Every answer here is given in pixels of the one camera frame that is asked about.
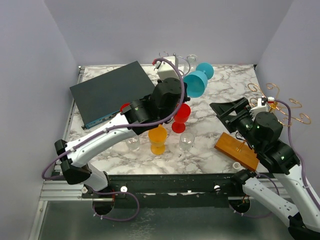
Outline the yellow wine glass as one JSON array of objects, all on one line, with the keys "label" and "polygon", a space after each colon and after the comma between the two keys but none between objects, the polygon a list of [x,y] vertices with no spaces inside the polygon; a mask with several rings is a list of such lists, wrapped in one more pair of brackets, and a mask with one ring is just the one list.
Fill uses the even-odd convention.
[{"label": "yellow wine glass", "polygon": [[161,124],[148,131],[150,150],[154,155],[162,155],[165,152],[167,135],[167,130]]}]

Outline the clear ribbed wine glass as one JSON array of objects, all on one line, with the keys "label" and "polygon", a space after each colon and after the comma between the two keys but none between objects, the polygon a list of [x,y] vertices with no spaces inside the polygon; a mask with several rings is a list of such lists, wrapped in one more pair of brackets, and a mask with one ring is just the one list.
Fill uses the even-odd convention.
[{"label": "clear ribbed wine glass", "polygon": [[179,149],[188,152],[194,144],[195,136],[191,132],[183,132],[179,138]]}]

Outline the blue wine glass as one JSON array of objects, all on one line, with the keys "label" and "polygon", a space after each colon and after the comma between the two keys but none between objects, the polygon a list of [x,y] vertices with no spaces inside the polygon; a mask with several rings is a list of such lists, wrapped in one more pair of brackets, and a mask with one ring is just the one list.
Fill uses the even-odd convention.
[{"label": "blue wine glass", "polygon": [[186,93],[190,98],[201,97],[208,85],[208,80],[214,76],[213,66],[207,62],[200,63],[195,71],[187,74],[183,81],[187,84]]}]

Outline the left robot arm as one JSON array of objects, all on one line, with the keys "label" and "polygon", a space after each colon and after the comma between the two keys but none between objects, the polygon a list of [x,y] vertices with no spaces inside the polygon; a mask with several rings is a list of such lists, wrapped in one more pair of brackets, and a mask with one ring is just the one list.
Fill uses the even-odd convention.
[{"label": "left robot arm", "polygon": [[182,79],[171,77],[161,80],[151,94],[132,101],[93,132],[73,141],[56,141],[54,146],[66,182],[69,185],[83,183],[99,197],[107,197],[111,191],[108,175],[90,166],[90,160],[119,142],[169,121],[189,100],[187,86]]}]

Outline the red wine glass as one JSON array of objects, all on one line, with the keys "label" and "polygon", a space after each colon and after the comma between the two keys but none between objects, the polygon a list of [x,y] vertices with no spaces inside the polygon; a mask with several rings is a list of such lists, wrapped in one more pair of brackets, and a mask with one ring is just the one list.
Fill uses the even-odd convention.
[{"label": "red wine glass", "polygon": [[191,114],[191,108],[189,105],[183,103],[179,108],[178,112],[174,116],[174,122],[171,126],[173,132],[180,134],[186,129],[186,121],[189,119]]},{"label": "red wine glass", "polygon": [[120,112],[123,112],[123,110],[126,108],[126,107],[128,107],[130,105],[130,103],[125,103],[125,104],[123,104],[122,106],[121,106],[121,108],[120,108]]}]

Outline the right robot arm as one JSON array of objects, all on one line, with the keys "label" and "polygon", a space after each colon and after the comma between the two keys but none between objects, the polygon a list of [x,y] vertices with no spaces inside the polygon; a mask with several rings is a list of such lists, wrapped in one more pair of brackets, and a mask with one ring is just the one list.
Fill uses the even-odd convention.
[{"label": "right robot arm", "polygon": [[230,191],[246,194],[276,215],[295,240],[320,238],[320,198],[307,180],[303,160],[279,137],[283,125],[268,110],[268,104],[277,100],[261,97],[251,108],[247,98],[233,102],[211,103],[216,117],[230,132],[239,132],[256,154],[259,162],[284,187],[291,201],[264,186],[257,174],[241,170],[232,177]]}]

